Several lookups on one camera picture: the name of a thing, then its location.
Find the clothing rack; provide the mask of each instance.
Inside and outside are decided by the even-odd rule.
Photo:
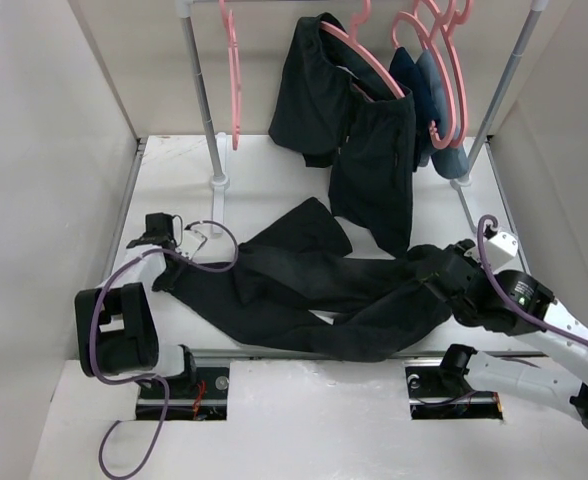
[[[480,153],[481,148],[485,144],[487,135],[490,131],[490,128],[492,127],[492,124],[494,123],[494,119],[496,118],[496,113],[503,103],[503,99],[505,98],[505,94],[507,93],[507,90],[512,83],[512,79],[514,78],[514,74],[516,73],[519,63],[521,62],[525,48],[527,47],[527,44],[532,37],[532,33],[536,28],[536,24],[538,23],[539,18],[547,7],[548,1],[549,0],[532,0],[530,12],[525,19],[523,28],[521,28],[521,33],[516,40],[514,49],[512,50],[512,53],[507,60],[507,64],[505,65],[505,69],[501,75],[501,79],[499,80],[496,90],[494,91],[494,95],[492,96],[492,101],[490,102],[487,112],[485,112],[485,116],[483,117],[479,131],[474,139],[474,144],[472,145],[472,148],[468,154],[470,167],[467,175],[450,182],[452,188],[457,191],[461,203],[463,204],[465,216],[467,217],[467,221],[470,225],[470,228],[472,229],[472,232],[476,232],[476,225],[478,224],[478,220],[486,212],[483,212],[474,200],[473,184],[470,173],[474,167],[474,164],[476,163],[476,160],[478,159],[478,154]]]
[[[214,124],[212,122],[212,115],[210,113],[209,102],[207,99],[207,91],[205,89],[205,81],[203,79],[203,73],[201,71],[201,64],[198,54],[198,46],[196,44],[196,38],[194,36],[194,27],[192,24],[192,5],[194,3],[210,3],[218,0],[175,0],[176,1],[176,13],[181,19],[183,28],[183,35],[187,50],[191,59],[192,75],[194,77],[194,84],[196,87],[196,95],[201,111],[201,119],[203,122],[203,130],[207,141],[207,148],[209,150],[210,159],[212,162],[213,175],[211,179],[211,186],[214,192],[212,202],[212,220],[219,223],[224,223],[225,217],[225,191],[230,184],[229,176],[226,174],[226,164],[229,153],[229,136],[225,133],[215,133]],[[292,0],[226,0],[227,2],[240,2],[240,1],[292,1]],[[322,0],[298,0],[316,2]],[[483,121],[479,128],[479,132],[476,135],[474,144],[470,149],[468,158],[470,167],[467,175],[462,178],[452,180],[450,182],[452,188],[454,188],[463,204],[465,215],[467,216],[468,223],[472,231],[476,231],[476,224],[483,211],[478,207],[474,200],[474,186],[471,180],[471,170],[476,163],[481,148],[485,144],[487,134],[496,117],[499,107],[501,106],[507,90],[510,87],[512,79],[516,70],[518,69],[520,60],[525,52],[527,44],[534,32],[536,24],[543,11],[547,7],[549,0],[532,0],[530,6],[530,12],[523,24],[519,37],[516,41],[514,49],[507,61],[501,79],[496,87],[490,105],[485,112]],[[212,227],[212,233],[220,234],[220,229]]]

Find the white table surface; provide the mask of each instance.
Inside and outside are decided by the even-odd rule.
[[[472,141],[470,138],[466,140],[468,148]],[[327,189],[330,170],[306,168],[302,156],[274,145],[265,135],[242,136],[239,149],[228,158],[227,172],[231,184],[226,195],[225,223],[239,241],[249,240],[308,197],[317,197],[329,206]],[[486,211],[495,214],[501,224],[508,226],[485,149],[474,172],[476,188],[486,185],[483,189]],[[150,137],[116,265],[122,260],[127,243],[144,232],[146,214],[179,214],[186,223],[210,218],[211,174],[204,136]],[[344,219],[339,218],[338,221],[354,247],[352,256],[390,258],[376,246],[369,231]],[[449,182],[439,177],[431,166],[419,169],[414,175],[412,245],[430,243],[445,247],[472,237],[463,206]],[[229,258],[231,251],[231,244],[225,236],[213,238],[196,259],[224,260]],[[522,268],[518,260],[508,267]],[[148,300],[162,343],[183,343],[197,355],[301,355],[238,344],[169,294],[154,293]],[[504,335],[481,328],[462,327],[452,318],[403,353],[443,352],[452,343],[467,344],[490,352],[533,351],[531,347]]]
[[[168,422],[137,479],[588,479],[588,431],[555,410],[501,395],[503,421],[411,420],[402,360],[237,361],[230,382],[227,420]],[[30,478],[105,478],[98,446],[134,418],[135,399],[67,362]],[[136,467],[155,428],[119,425],[108,468]]]

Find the white panel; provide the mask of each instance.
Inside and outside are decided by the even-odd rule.
[[[276,146],[266,135],[243,135],[240,145],[228,160],[230,187],[225,206],[226,225],[239,241],[249,240],[308,197],[317,197],[329,205],[329,169],[306,168],[301,155]],[[489,163],[486,156],[479,160],[482,162]],[[118,263],[124,257],[126,245],[145,231],[145,215],[148,213],[179,214],[185,223],[210,218],[211,175],[212,166],[203,136],[150,137],[121,237]],[[413,181],[412,245],[446,247],[473,236],[458,195],[447,180],[439,177],[430,166],[419,169]],[[491,185],[494,182],[491,168],[479,170],[475,181]],[[507,225],[503,221],[506,215],[498,192],[489,190],[483,200],[484,207]],[[391,258],[376,246],[368,230],[341,218],[338,221],[354,247],[352,256]],[[231,245],[225,235],[210,239],[196,260],[207,262],[230,258]],[[519,269],[520,265],[514,261],[508,267]],[[183,343],[199,354],[208,351],[292,355],[240,345],[167,293],[153,293],[149,301],[159,337],[164,343]],[[495,352],[532,350],[505,335],[482,328],[466,328],[451,319],[404,353],[444,352],[452,343]]]
[[[588,324],[588,1],[575,1],[493,141],[532,271]]]
[[[80,6],[138,135],[202,133],[189,58],[173,0],[72,0]],[[359,39],[387,65],[393,53],[390,28],[409,0],[375,0]],[[497,128],[571,0],[550,2],[532,37]],[[477,0],[467,24],[454,36],[467,85],[470,135],[475,134],[529,11],[530,0]],[[274,113],[283,62],[301,16],[333,13],[344,26],[358,0],[230,2],[238,33],[243,78],[244,133],[266,133]],[[231,130],[227,41],[217,2],[197,4],[194,28],[214,125]],[[408,25],[399,39],[415,55],[418,41]]]
[[[0,1],[0,479],[28,475],[134,149],[67,2]]]
[[[82,381],[78,363],[69,366],[68,388]],[[588,432],[555,410],[501,396],[502,422],[410,420],[400,361],[235,362],[230,380],[228,420],[168,422],[137,478],[588,478]],[[92,390],[100,403],[125,409],[134,402],[100,387]],[[60,388],[59,414],[48,416],[31,479],[102,478],[96,451],[110,422],[90,419]],[[129,472],[155,428],[119,425],[106,448],[108,467]]]

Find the clothes hanger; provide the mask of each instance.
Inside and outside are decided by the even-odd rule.
[[[432,14],[436,17],[440,12],[438,6],[434,2],[434,0],[421,0],[423,3],[427,5],[430,9]],[[448,6],[448,10],[452,5],[456,5],[456,0],[450,0],[450,4]],[[460,109],[460,123],[459,123],[459,134],[458,137],[452,140],[450,146],[452,147],[459,147],[463,144],[463,140],[465,140],[465,136],[467,135],[467,127],[468,127],[468,113],[467,113],[467,95],[465,93],[465,82],[463,81],[463,72],[461,70],[461,62],[458,59],[458,53],[456,52],[456,47],[454,47],[454,43],[452,42],[452,35],[454,34],[454,30],[458,25],[463,25],[470,17],[472,13],[472,6],[474,5],[474,0],[465,0],[465,8],[463,11],[455,10],[453,12],[452,17],[443,22],[439,22],[438,29],[445,40],[445,47],[447,48],[448,56],[450,57],[450,64],[452,65],[452,70],[454,72],[454,81],[456,82],[456,90],[458,93],[458,105]],[[432,34],[436,32],[436,29],[432,27]]]
[[[355,13],[352,15],[349,35],[340,28],[335,27],[334,25],[327,22],[321,22],[321,30],[338,38],[341,42],[354,50],[381,77],[395,98],[403,98],[405,95],[403,94],[401,87],[399,87],[398,83],[396,83],[396,80],[392,78],[387,69],[381,65],[376,57],[374,57],[374,55],[372,55],[363,45],[358,43],[358,40],[356,39],[358,27],[363,25],[370,18],[371,12],[371,0],[363,0],[363,10],[360,13]]]
[[[434,14],[434,25],[432,26],[432,30],[428,32],[425,25],[418,19],[418,7],[424,1],[425,3],[432,2],[433,6],[436,10],[432,10]],[[434,43],[434,36],[438,29],[441,29],[446,23],[450,22],[452,18],[454,18],[456,10],[456,3],[455,0],[450,0],[447,10],[445,13],[441,13],[438,6],[434,3],[434,0],[414,0],[414,8],[413,13],[410,14],[408,12],[400,11],[394,17],[394,22],[392,23],[392,45],[395,49],[401,47],[397,37],[396,37],[396,27],[398,26],[399,22],[405,21],[409,23],[412,27],[414,27],[414,31],[416,32],[418,39],[421,43],[421,47],[423,50],[429,50],[436,62],[436,67],[438,68],[439,75],[441,77],[441,82],[443,84],[443,90],[445,91],[445,99],[447,101],[447,116],[450,119],[449,127],[447,129],[447,133],[444,137],[438,133],[438,129],[436,128],[436,123],[432,121],[431,125],[429,126],[430,137],[432,138],[432,144],[435,148],[442,150],[450,145],[452,139],[454,138],[454,132],[456,130],[456,118],[455,115],[455,106],[454,106],[454,93],[452,92],[452,82],[450,81],[450,77],[447,73],[447,69],[445,68],[445,63],[443,62],[443,57],[439,49],[436,47]]]
[[[238,149],[241,135],[241,62],[238,57],[238,42],[236,41],[236,27],[234,13],[229,14],[225,8],[225,0],[218,0],[223,18],[223,26],[227,33],[227,52],[230,64],[230,84],[232,89],[232,148]]]

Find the black trousers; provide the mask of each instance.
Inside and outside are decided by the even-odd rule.
[[[414,275],[438,248],[396,260],[343,258],[350,252],[338,223],[309,199],[241,245],[230,272],[183,267],[163,289],[240,343],[339,360],[384,360],[449,318]],[[328,324],[308,309],[340,314]]]

